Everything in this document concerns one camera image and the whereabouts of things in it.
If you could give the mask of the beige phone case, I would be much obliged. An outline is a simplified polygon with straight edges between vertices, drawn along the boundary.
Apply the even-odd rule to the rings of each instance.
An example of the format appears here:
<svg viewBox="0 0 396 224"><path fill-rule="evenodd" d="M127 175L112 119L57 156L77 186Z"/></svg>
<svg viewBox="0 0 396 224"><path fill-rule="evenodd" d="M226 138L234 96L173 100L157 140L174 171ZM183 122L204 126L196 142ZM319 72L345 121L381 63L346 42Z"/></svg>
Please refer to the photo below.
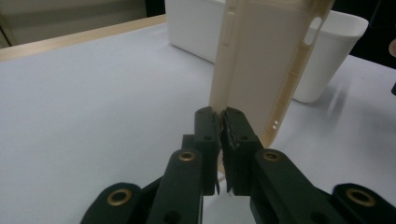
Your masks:
<svg viewBox="0 0 396 224"><path fill-rule="evenodd" d="M209 105L242 111L264 147L276 139L334 0L226 0Z"/></svg>

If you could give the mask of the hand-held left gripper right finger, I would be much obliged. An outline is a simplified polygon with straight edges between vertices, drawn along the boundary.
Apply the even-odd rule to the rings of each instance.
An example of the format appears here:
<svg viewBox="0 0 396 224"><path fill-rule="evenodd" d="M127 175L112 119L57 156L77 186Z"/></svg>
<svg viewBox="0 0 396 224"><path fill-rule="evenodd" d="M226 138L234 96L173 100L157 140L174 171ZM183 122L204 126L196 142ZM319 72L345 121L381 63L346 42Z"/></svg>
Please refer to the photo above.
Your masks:
<svg viewBox="0 0 396 224"><path fill-rule="evenodd" d="M243 112L222 112L227 189L248 196L257 224L344 224L344 219L282 152L264 147Z"/></svg>

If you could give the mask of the wooden table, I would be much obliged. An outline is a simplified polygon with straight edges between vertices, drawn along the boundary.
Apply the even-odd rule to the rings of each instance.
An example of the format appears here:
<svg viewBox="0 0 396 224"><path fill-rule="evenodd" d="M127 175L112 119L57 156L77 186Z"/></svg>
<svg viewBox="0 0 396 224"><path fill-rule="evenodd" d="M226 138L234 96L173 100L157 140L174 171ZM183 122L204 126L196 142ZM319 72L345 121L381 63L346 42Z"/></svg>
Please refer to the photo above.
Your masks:
<svg viewBox="0 0 396 224"><path fill-rule="evenodd" d="M103 28L79 32L71 35L53 37L32 43L0 49L0 62L19 59L46 51L73 46L79 43L89 42L100 38L145 29L166 22L167 16L165 14L162 14L159 16L149 17L136 21L128 21Z"/></svg>

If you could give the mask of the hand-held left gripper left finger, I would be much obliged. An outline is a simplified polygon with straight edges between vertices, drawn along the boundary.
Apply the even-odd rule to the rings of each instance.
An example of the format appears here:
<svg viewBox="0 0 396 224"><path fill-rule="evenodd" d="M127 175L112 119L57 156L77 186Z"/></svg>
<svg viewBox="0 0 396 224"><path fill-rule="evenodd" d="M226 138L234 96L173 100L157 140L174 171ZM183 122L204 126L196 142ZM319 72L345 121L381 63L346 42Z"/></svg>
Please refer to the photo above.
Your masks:
<svg viewBox="0 0 396 224"><path fill-rule="evenodd" d="M154 224L202 224L205 196L218 187L219 118L207 106L194 114L194 133L185 134L165 170L154 200Z"/></svg>

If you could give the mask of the white plastic storage bin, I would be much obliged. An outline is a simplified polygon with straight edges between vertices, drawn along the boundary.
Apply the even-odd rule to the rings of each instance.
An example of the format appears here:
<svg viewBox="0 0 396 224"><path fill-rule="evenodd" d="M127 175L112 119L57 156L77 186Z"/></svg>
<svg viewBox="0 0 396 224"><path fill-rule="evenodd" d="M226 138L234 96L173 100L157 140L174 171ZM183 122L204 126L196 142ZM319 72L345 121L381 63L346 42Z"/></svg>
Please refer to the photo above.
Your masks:
<svg viewBox="0 0 396 224"><path fill-rule="evenodd" d="M164 1L170 43L213 63L226 0ZM313 22L309 34L318 37L293 99L315 102L367 27L367 20L338 11Z"/></svg>

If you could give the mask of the white table cover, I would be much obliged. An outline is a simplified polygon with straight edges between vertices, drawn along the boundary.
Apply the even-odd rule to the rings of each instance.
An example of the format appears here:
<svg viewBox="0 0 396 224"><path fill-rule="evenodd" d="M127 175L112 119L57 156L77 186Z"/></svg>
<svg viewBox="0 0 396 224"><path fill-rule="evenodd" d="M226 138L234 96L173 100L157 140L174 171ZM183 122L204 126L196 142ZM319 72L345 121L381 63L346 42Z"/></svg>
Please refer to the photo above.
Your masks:
<svg viewBox="0 0 396 224"><path fill-rule="evenodd" d="M164 25L0 62L0 224L79 224L103 189L157 179L212 74ZM274 148L320 189L396 205L395 84L395 69L346 58L317 101L290 104Z"/></svg>

